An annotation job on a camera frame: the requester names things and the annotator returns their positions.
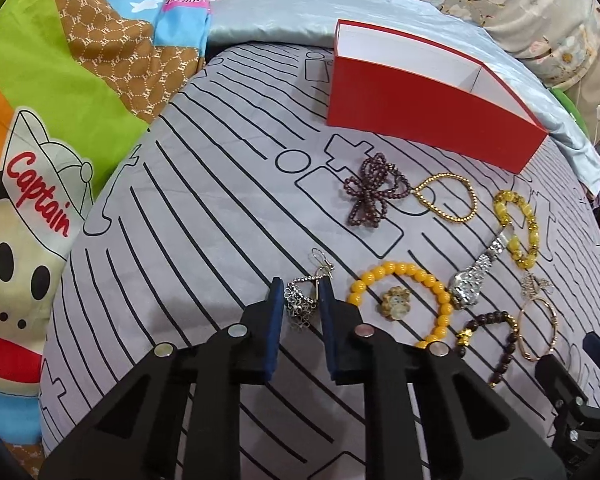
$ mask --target cartoon monkey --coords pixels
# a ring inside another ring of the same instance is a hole
[[[23,222],[0,171],[0,393],[38,393],[46,325],[64,264]]]

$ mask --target gold charm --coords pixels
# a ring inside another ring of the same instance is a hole
[[[403,286],[392,286],[382,295],[381,311],[387,319],[402,319],[411,310],[411,293]]]

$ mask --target yellow bead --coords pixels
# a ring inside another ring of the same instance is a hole
[[[436,299],[438,300],[438,303],[442,305],[451,301],[451,294],[448,292],[440,292],[440,294],[436,296]]]
[[[384,272],[387,274],[393,274],[395,272],[395,262],[385,262],[382,266],[384,267]]]
[[[375,276],[376,282],[379,282],[386,276],[386,270],[381,266],[377,266],[375,269],[372,269],[371,272]]]
[[[357,280],[357,281],[353,282],[353,284],[351,285],[352,292],[364,292],[365,290],[366,290],[366,283],[363,282],[362,280]]]
[[[407,264],[405,262],[400,262],[398,264],[395,264],[395,270],[394,270],[395,274],[397,274],[398,276],[401,276],[405,272],[407,272]]]
[[[362,276],[360,276],[360,280],[365,283],[365,285],[373,285],[376,281],[376,277],[372,272],[365,272]]]
[[[427,288],[431,288],[431,287],[432,287],[432,286],[434,286],[434,285],[435,285],[437,282],[438,282],[438,279],[437,279],[437,278],[436,278],[436,277],[435,277],[433,274],[430,274],[429,276],[427,276],[427,277],[426,277],[426,278],[423,280],[422,284],[423,284],[424,286],[426,286]]]
[[[513,235],[511,237],[511,240],[509,240],[507,247],[509,248],[509,251],[511,251],[511,252],[519,251],[520,250],[520,239],[516,235]]]
[[[440,316],[451,316],[451,313],[453,311],[454,311],[454,308],[451,305],[451,303],[443,303],[438,308],[438,314],[440,314]]]
[[[427,276],[428,276],[428,274],[427,274],[426,270],[424,270],[424,269],[418,269],[414,273],[413,279],[416,280],[418,283],[422,283]]]
[[[493,210],[496,212],[496,216],[500,219],[507,214],[507,206],[503,202],[496,202],[493,205]]]
[[[445,326],[439,326],[436,327],[433,331],[433,335],[436,336],[438,339],[444,339],[446,336],[446,327]]]
[[[406,269],[404,269],[404,273],[407,276],[413,276],[418,270],[418,266],[416,264],[407,264]]]
[[[445,284],[442,282],[436,282],[433,284],[433,286],[431,287],[431,291],[437,296],[439,294],[441,294],[442,292],[445,292],[446,287]]]
[[[522,264],[523,269],[530,269],[536,264],[536,257],[531,254],[526,257],[525,261]]]
[[[362,304],[362,294],[358,294],[356,292],[349,294],[347,298],[347,303],[353,304],[355,306],[360,306]]]

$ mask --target yellow beaded bracelet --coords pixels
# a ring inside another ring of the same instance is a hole
[[[353,282],[351,285],[351,293],[349,294],[347,301],[355,306],[360,306],[362,304],[362,293],[366,291],[366,288],[369,285],[382,280],[389,274],[395,274],[396,276],[410,276],[416,282],[426,286],[436,296],[438,302],[436,325],[431,330],[431,333],[422,341],[417,342],[415,346],[417,346],[417,348],[425,348],[427,344],[443,339],[446,336],[451,313],[454,310],[451,303],[449,303],[451,295],[446,291],[444,283],[439,282],[433,274],[428,274],[426,270],[421,269],[416,264],[385,262],[369,272],[365,272],[360,276],[359,280]]]
[[[493,210],[500,221],[500,225],[506,227],[511,225],[511,216],[507,212],[507,202],[511,202],[520,208],[522,214],[526,218],[526,224],[529,230],[529,251],[526,258],[523,257],[520,239],[513,235],[507,247],[511,253],[511,257],[520,269],[530,269],[536,264],[538,257],[538,248],[540,246],[540,233],[538,231],[538,222],[533,212],[531,204],[527,203],[518,193],[509,190],[500,190],[493,197]]]

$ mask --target gold bangle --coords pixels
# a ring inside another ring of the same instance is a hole
[[[518,339],[518,348],[520,348],[520,353],[522,354],[523,358],[525,358],[527,361],[535,363],[539,361],[540,358],[532,357],[532,355],[526,350],[525,344],[523,342],[524,338],[522,337],[522,319],[525,315],[525,308],[532,301],[541,301],[541,303],[544,303],[544,306],[547,307],[549,312],[551,312],[551,326],[553,334],[551,337],[551,342],[549,343],[549,347],[547,348],[546,352],[544,352],[544,354],[542,355],[547,355],[553,352],[555,349],[555,345],[558,342],[558,313],[552,304],[550,304],[547,300],[545,300],[545,298],[541,298],[540,296],[536,296],[534,298],[531,298],[530,300],[526,300],[525,304],[520,309],[520,314],[518,314],[518,329],[520,331],[520,338]]]

